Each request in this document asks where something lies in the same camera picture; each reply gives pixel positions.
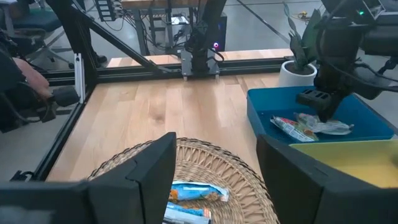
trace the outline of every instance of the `potted plant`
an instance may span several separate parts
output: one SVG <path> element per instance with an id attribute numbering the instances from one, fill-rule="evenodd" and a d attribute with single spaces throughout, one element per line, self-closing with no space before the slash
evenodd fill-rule
<path id="1" fill-rule="evenodd" d="M 284 11 L 291 31 L 290 49 L 293 52 L 292 60 L 284 62 L 280 68 L 279 86 L 306 86 L 313 85 L 313 79 L 317 75 L 317 69 L 311 64 L 317 59 L 317 50 L 315 48 L 315 40 L 318 29 L 315 25 L 321 20 L 321 13 L 318 9 L 314 9 L 307 27 L 301 37 L 297 32 L 289 7 L 285 2 Z"/>

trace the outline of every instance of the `teal plastic bin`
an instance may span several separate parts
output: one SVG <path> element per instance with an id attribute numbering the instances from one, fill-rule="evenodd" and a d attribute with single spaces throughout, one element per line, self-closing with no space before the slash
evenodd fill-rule
<path id="1" fill-rule="evenodd" d="M 248 118 L 254 134 L 268 134 L 286 144 L 307 143 L 295 140 L 272 124 L 271 116 L 295 120 L 294 112 L 316 114 L 316 111 L 295 102 L 297 93 L 313 86 L 283 88 L 262 88 L 248 91 Z M 385 140 L 394 135 L 394 131 L 366 105 L 353 95 L 346 97 L 339 105 L 334 119 L 353 124 L 353 132 L 345 136 L 333 136 L 317 133 L 317 142 Z"/>

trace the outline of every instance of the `aluminum frame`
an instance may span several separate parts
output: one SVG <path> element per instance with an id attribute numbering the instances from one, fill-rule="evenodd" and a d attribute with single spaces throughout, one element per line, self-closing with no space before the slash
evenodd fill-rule
<path id="1" fill-rule="evenodd" d="M 69 135 L 72 133 L 78 118 L 82 114 L 85 105 L 90 96 L 93 93 L 95 87 L 99 83 L 112 83 L 112 82 L 131 82 L 131 81 L 143 81 L 143 80 L 157 80 L 157 79 L 169 79 L 169 78 L 183 78 L 181 73 L 181 64 L 170 64 L 162 65 L 161 72 L 153 67 L 154 63 L 147 63 L 147 59 L 140 57 L 139 63 L 144 66 L 135 67 L 117 67 L 117 68 L 96 68 L 94 63 L 94 54 L 90 41 L 90 37 L 87 36 L 85 29 L 88 27 L 94 27 L 93 31 L 104 37 L 109 43 L 113 44 L 118 49 L 122 50 L 125 54 L 135 59 L 136 53 L 121 42 L 118 38 L 109 34 L 108 31 L 101 28 L 100 25 L 87 26 L 88 23 L 93 22 L 86 18 L 80 17 L 78 10 L 73 8 L 66 10 L 65 5 L 61 4 L 65 1 L 47 0 L 47 3 L 53 8 L 53 11 L 58 15 L 61 20 L 65 33 L 67 34 L 71 47 L 75 53 L 81 53 L 84 60 L 84 71 L 85 71 L 85 82 L 86 82 L 86 98 L 82 103 L 78 103 L 77 106 L 72 110 L 69 118 L 66 120 L 64 125 L 58 132 L 52 147 L 43 157 L 42 161 L 37 166 L 32 178 L 30 180 L 45 181 L 50 174 L 52 167 L 56 163 L 59 155 L 61 154 L 64 145 L 66 144 Z M 74 14 L 79 19 L 70 20 L 65 14 Z M 280 66 L 285 62 L 285 58 L 264 58 L 264 59 L 250 59 L 250 60 L 230 60 L 219 64 L 220 75 L 245 75 L 255 73 L 272 73 L 278 72 Z M 74 85 L 75 84 L 75 73 L 73 70 L 47 72 L 43 74 L 44 77 L 50 82 L 52 86 L 60 85 Z M 384 122 L 386 122 L 394 131 L 398 133 L 398 129 L 388 122 L 379 113 L 374 111 Z"/>

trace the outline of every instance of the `white pot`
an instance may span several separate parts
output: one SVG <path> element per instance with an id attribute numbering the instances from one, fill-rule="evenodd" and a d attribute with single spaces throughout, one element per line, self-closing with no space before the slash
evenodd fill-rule
<path id="1" fill-rule="evenodd" d="M 294 63 L 294 61 L 290 60 L 284 62 L 280 68 L 279 72 L 279 87 L 288 87 L 288 86 L 311 86 L 313 85 L 313 79 L 317 75 L 317 68 L 313 66 L 311 63 L 308 64 L 309 67 L 312 68 L 313 73 L 310 75 L 299 75 L 294 74 L 286 69 L 286 65 L 289 63 Z"/>

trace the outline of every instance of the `light wood tabletop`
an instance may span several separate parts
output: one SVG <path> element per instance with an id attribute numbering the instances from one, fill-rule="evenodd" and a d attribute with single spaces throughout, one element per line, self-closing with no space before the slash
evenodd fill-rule
<path id="1" fill-rule="evenodd" d="M 291 55 L 288 49 L 226 52 L 226 60 Z M 155 62 L 178 63 L 169 55 Z M 110 67 L 135 65 L 114 58 Z M 246 93 L 274 87 L 277 73 L 206 80 L 152 80 L 97 85 L 76 123 L 48 181 L 80 180 L 127 147 L 161 137 L 197 138 L 238 155 L 257 173 L 256 137 L 246 116 Z"/>

